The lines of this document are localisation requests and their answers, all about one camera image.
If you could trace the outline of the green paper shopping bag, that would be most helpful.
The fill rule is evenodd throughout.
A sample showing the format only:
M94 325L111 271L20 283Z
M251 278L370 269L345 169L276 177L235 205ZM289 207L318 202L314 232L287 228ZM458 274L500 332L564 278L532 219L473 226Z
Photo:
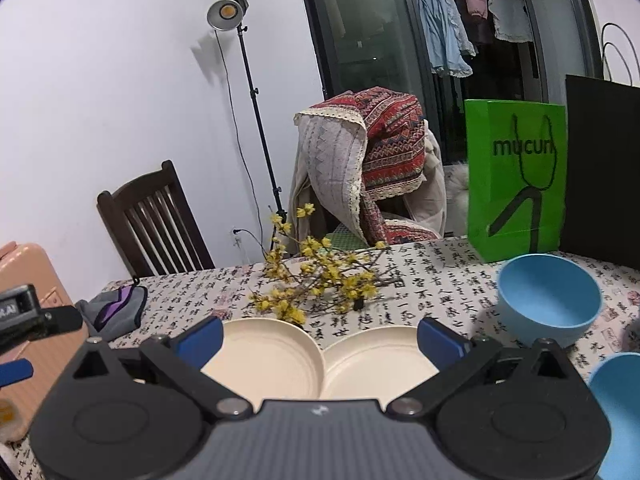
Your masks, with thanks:
M464 112L469 242L486 262L554 252L565 214L565 107L467 100Z

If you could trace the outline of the blue bowl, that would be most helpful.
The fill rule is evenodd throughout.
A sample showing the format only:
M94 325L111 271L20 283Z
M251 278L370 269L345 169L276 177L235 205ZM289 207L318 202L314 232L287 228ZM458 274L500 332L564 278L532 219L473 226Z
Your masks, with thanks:
M639 365L636 352L610 356L592 372L589 388L611 426L611 444L600 479L637 480L639 474Z
M500 321L522 344L554 340L565 349L590 329L603 307L594 278L577 263L548 254L515 257L497 275Z

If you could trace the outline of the chair draped with patterned blankets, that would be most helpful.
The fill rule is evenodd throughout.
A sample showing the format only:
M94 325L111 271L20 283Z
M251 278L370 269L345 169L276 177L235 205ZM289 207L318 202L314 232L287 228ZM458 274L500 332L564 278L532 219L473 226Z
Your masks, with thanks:
M294 124L288 209L295 238L322 237L327 214L369 246L444 235L442 155L416 96L346 91L297 113Z

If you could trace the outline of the cream plate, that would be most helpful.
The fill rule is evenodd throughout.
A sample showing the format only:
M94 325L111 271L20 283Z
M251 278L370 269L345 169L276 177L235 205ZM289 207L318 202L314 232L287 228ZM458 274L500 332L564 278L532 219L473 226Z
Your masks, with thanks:
M323 351L322 400L390 401L438 373L418 347L418 330L385 326L347 336Z
M224 323L221 349L201 372L258 410L265 400L318 399L326 364L300 328L273 318L239 318Z

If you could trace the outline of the grey purple pouch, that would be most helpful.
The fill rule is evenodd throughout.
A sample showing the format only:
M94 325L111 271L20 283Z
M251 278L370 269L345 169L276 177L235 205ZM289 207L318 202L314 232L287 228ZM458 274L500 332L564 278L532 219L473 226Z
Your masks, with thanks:
M84 318L89 335L110 342L137 330L148 301L148 290L137 283L100 292L75 307Z

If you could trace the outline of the dark wooden chair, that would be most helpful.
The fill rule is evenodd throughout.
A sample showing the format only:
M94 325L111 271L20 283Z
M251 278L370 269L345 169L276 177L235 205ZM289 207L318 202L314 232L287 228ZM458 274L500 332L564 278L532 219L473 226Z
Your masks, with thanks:
M115 192L101 192L96 208L134 278L215 266L171 160Z

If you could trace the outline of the yellow flower branch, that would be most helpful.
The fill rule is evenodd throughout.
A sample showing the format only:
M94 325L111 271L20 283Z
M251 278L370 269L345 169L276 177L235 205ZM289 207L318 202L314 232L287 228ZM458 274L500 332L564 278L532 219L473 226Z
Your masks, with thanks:
M294 237L293 223L280 212L270 216L272 237L264 250L262 277L271 288L252 290L248 304L259 314L272 314L278 320L297 326L306 323L309 309L316 304L337 314L364 307L380 290L393 284L378 260L390 245L403 241L405 223L384 221L385 237L363 250L346 250L333 245L329 237Z

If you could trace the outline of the black sliding door frame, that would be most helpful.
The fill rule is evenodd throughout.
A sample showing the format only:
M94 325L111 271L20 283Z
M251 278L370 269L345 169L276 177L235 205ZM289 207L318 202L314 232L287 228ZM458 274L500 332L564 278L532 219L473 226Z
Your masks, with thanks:
M494 18L472 18L454 0L476 55L473 73L432 73L418 0L305 0L323 91L336 96L375 86L414 94L446 162L466 156L464 103L470 99L562 104L567 75L601 77L598 33L588 0L524 0L533 42L495 37Z

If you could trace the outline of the white hanging garment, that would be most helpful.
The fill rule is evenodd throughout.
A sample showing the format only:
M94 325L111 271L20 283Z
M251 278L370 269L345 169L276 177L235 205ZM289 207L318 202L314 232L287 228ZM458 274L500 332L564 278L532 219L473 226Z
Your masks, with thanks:
M524 0L488 0L487 5L494 18L495 37L498 40L514 44L534 41Z

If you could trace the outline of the light blue hanging shirt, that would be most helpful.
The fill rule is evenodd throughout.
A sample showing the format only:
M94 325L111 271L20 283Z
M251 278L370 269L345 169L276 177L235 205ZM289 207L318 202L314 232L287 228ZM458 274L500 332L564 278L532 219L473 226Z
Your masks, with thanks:
M432 73L469 77L473 69L465 56L476 55L454 0L418 0L419 15Z

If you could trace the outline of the black paper bag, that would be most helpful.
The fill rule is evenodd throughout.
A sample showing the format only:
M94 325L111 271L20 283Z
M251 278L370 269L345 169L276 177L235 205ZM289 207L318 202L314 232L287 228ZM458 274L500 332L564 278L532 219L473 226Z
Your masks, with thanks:
M563 252L639 267L639 89L565 79L567 175Z

